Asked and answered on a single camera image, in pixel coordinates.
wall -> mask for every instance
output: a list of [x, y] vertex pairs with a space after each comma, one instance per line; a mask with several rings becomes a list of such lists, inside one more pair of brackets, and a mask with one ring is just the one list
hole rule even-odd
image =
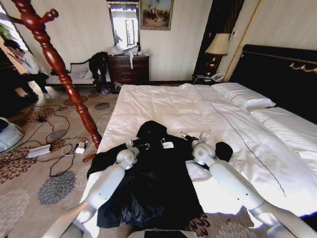
[[191, 80], [212, 0], [175, 0], [170, 31], [140, 31], [149, 49], [150, 80]]
[[[19, 18], [11, 0], [1, 0], [9, 15]], [[170, 31], [140, 31], [143, 50], [151, 52], [150, 80], [190, 80], [212, 0], [174, 0]], [[106, 0], [32, 0], [37, 14], [55, 8], [59, 17], [46, 24], [51, 42], [69, 68], [113, 45]], [[39, 43], [24, 26], [18, 29], [30, 50], [49, 69]]]
[[[259, 0], [245, 0], [229, 41], [229, 54], [222, 58], [219, 72], [226, 72]], [[316, 0], [262, 0], [242, 45], [267, 45], [317, 50]], [[229, 78], [238, 62], [227, 74]]]

table lamp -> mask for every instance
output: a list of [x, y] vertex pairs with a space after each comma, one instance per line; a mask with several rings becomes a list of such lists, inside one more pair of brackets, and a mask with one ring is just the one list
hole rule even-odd
[[226, 33], [217, 33], [205, 51], [207, 54], [213, 55], [211, 60], [207, 63], [207, 72], [206, 75], [213, 75], [216, 73], [221, 56], [228, 54], [228, 42], [230, 34]]

lampshade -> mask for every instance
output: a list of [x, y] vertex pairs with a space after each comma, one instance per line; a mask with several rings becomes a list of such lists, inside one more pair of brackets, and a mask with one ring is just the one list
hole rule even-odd
[[229, 35], [230, 34], [217, 33], [205, 53], [214, 55], [228, 54]]

picture frame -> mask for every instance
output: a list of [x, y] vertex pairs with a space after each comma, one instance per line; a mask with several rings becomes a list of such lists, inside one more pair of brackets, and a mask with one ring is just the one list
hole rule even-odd
[[140, 0], [142, 30], [169, 31], [174, 0]]

carpet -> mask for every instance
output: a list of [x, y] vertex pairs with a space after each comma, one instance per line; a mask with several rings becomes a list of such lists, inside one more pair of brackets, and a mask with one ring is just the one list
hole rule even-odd
[[[97, 150], [88, 132], [80, 132], [82, 122], [64, 89], [48, 87], [48, 90], [51, 99], [38, 93], [37, 103], [9, 118], [22, 127], [25, 135], [17, 145], [0, 154], [0, 237], [41, 237], [66, 209], [78, 204], [87, 182], [91, 162], [83, 163], [82, 159]], [[111, 117], [106, 112], [113, 111], [118, 95], [101, 95], [92, 88], [79, 91], [103, 135]], [[38, 117], [46, 122], [38, 122]], [[81, 141], [87, 142], [83, 155], [63, 156]], [[31, 148], [48, 143], [51, 153], [25, 158]], [[203, 214], [184, 229], [207, 238], [267, 237], [266, 227], [249, 229], [252, 225], [246, 210], [241, 209], [237, 215]], [[122, 224], [118, 228], [101, 229], [99, 237], [124, 238], [132, 232], [132, 226]]]

